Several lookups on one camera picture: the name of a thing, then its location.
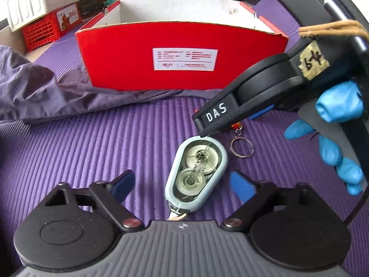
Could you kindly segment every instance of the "purple yoga mat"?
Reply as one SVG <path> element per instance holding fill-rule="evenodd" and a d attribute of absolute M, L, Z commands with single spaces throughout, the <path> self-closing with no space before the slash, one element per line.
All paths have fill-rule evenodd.
<path fill-rule="evenodd" d="M 278 16 L 272 3 L 266 7 L 257 10 L 258 14 L 285 33 L 293 33 L 292 24 L 283 24 L 291 21 L 288 14 Z M 70 34 L 64 36 L 37 62 L 57 75 L 75 67 L 80 55 L 73 38 Z M 93 181 L 110 181 L 131 169 L 136 174 L 136 187 L 124 205 L 146 224 L 166 219 L 169 210 L 164 198 L 165 183 L 178 146 L 196 135 L 191 115 L 205 102 L 201 98 L 177 97 L 33 126 L 0 123 L 1 225 L 12 262 L 20 265 L 12 245 L 15 229 L 60 181 L 86 187 Z M 243 121 L 243 135 L 254 143 L 255 155 L 240 159 L 229 153 L 226 173 L 189 220 L 220 222 L 241 205 L 229 187 L 229 174 L 235 169 L 254 180 L 271 180 L 282 187 L 307 182 L 344 219 L 359 197 L 347 194 L 334 169 L 323 163 L 316 137 L 312 141 L 309 135 L 293 141 L 284 138 L 285 128 L 297 118 L 295 113 L 272 110 L 253 121 Z M 215 138 L 228 150 L 233 135 L 227 131 Z M 241 141 L 236 148 L 247 153 Z M 352 245 L 344 268 L 356 277 L 369 274 L 368 218 L 366 204 L 350 225 Z"/>

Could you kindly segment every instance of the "gray rubber base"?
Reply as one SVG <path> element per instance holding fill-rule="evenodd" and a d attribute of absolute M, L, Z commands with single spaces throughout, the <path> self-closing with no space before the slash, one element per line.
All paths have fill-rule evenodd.
<path fill-rule="evenodd" d="M 301 273 L 279 267 L 257 254 L 242 233 L 220 229 L 215 221 L 153 221 L 125 234 L 99 263 L 69 273 L 25 267 L 17 277 L 349 277 L 341 267 Z"/>

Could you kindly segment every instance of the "white label on box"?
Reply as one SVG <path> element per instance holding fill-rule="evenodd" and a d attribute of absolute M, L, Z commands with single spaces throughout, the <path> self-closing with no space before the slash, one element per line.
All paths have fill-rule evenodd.
<path fill-rule="evenodd" d="M 155 71 L 214 71 L 218 50 L 154 48 Z"/>
<path fill-rule="evenodd" d="M 60 30 L 67 29 L 74 22 L 78 21 L 78 11 L 76 4 L 70 5 L 57 12 Z"/>

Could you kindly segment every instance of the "tape label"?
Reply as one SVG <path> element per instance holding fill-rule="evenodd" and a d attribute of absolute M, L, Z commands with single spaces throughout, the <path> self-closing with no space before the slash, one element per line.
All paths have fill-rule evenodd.
<path fill-rule="evenodd" d="M 155 71 L 214 71 L 218 50 L 154 48 Z"/>
<path fill-rule="evenodd" d="M 329 62 L 324 58 L 316 41 L 311 42 L 300 53 L 300 65 L 298 67 L 307 80 L 314 79 L 329 66 Z"/>

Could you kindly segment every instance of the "gray cloth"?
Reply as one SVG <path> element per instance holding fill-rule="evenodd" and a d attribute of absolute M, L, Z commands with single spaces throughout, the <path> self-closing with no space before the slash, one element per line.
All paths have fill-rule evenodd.
<path fill-rule="evenodd" d="M 210 99 L 219 90 L 117 91 L 92 86 L 81 62 L 60 78 L 0 45 L 0 120 L 41 123 L 92 111 L 162 98 Z"/>

